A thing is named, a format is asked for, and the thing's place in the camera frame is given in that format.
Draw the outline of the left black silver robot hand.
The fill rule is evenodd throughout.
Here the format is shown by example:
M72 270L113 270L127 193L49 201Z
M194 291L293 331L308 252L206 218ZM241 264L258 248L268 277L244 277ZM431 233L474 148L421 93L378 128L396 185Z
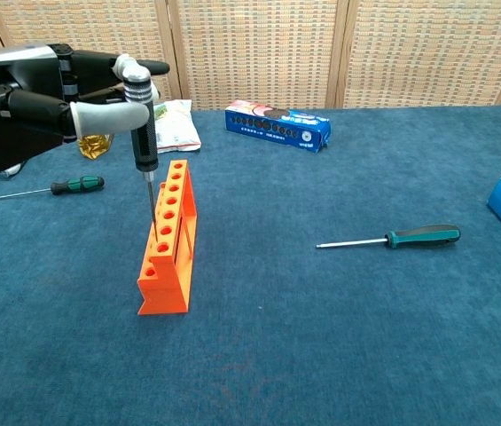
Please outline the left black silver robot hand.
M66 43L0 49L0 171L86 136L129 131L137 169L158 167L152 81L169 66Z

